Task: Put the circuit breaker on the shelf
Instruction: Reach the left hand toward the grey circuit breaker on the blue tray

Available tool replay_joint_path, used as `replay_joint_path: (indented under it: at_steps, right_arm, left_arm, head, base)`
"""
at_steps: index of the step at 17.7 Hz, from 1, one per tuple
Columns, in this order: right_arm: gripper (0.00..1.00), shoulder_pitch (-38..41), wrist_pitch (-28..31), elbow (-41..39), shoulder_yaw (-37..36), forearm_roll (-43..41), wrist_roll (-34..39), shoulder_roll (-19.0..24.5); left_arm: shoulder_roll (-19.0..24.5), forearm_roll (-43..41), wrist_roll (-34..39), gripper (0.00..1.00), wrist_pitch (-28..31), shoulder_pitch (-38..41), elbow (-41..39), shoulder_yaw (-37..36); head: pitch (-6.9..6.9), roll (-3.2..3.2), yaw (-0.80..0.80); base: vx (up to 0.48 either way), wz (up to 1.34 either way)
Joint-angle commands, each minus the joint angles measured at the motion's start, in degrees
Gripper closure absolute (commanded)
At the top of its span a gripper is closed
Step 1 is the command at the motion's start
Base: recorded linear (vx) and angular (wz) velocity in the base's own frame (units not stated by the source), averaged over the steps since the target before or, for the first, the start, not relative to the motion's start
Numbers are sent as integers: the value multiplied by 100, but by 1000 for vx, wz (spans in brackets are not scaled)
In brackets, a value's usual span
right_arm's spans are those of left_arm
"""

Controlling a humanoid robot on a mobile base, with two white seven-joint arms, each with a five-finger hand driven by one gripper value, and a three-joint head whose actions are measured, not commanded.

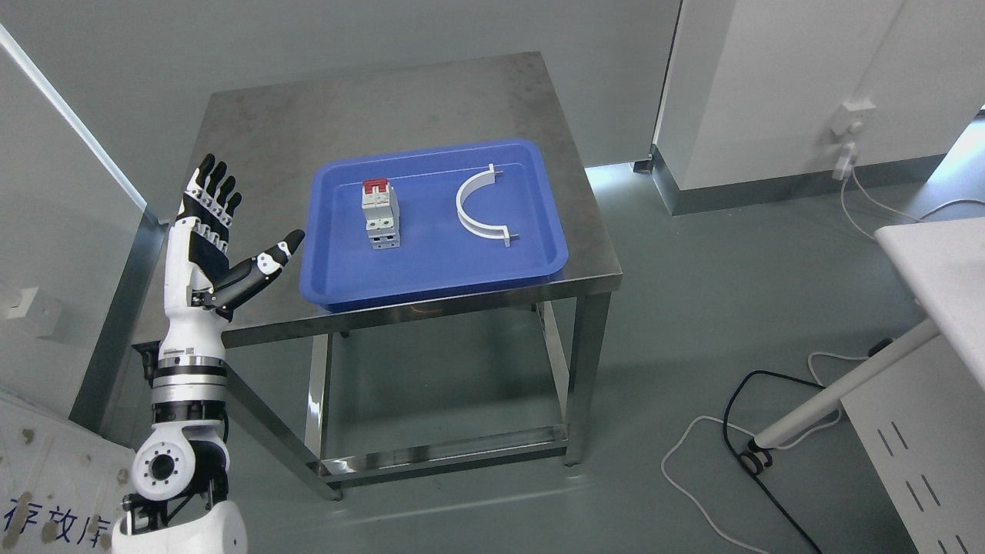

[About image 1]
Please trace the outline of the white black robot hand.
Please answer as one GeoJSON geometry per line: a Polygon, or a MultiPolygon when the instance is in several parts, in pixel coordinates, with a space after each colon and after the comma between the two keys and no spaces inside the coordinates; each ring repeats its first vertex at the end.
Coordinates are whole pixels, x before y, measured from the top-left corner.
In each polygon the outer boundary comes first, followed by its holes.
{"type": "Polygon", "coordinates": [[[231,227],[242,203],[235,184],[226,163],[210,153],[184,186],[165,254],[163,312],[169,330],[159,345],[159,361],[180,355],[224,359],[222,333],[235,310],[282,274],[305,238],[304,231],[293,230],[232,265],[231,227]]]}

